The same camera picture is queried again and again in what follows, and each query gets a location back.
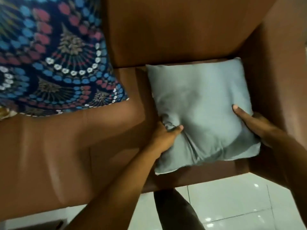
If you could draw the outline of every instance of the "white tile floor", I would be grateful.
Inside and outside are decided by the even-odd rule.
[[[254,174],[177,188],[198,214],[206,230],[306,230],[288,189]],[[0,223],[9,230],[67,219],[83,206],[68,207]],[[153,193],[142,194],[129,230],[162,230]]]

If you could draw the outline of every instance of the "sofa backrest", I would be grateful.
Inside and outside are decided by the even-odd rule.
[[[102,0],[115,68],[225,57],[275,0]]]

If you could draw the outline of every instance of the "hand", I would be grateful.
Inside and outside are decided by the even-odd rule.
[[[163,123],[158,121],[157,128],[154,131],[146,149],[153,151],[158,159],[161,153],[168,150],[174,144],[177,135],[179,135],[182,130],[183,126],[180,125],[168,132]]]
[[[261,114],[255,112],[253,116],[246,113],[238,105],[232,105],[233,111],[239,116],[246,126],[258,135],[266,146],[269,146],[266,142],[266,138],[275,135],[275,133],[282,132],[281,129],[272,124],[269,120],[263,117]]]

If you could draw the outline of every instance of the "sofa armrest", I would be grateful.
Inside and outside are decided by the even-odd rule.
[[[278,0],[236,56],[244,64],[253,109],[307,148],[307,0]],[[270,149],[250,171],[286,185]]]

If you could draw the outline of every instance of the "gray pillow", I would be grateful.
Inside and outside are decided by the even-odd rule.
[[[156,174],[202,162],[256,156],[260,142],[232,111],[252,114],[240,58],[216,63],[146,65],[159,116],[168,130],[182,124]]]

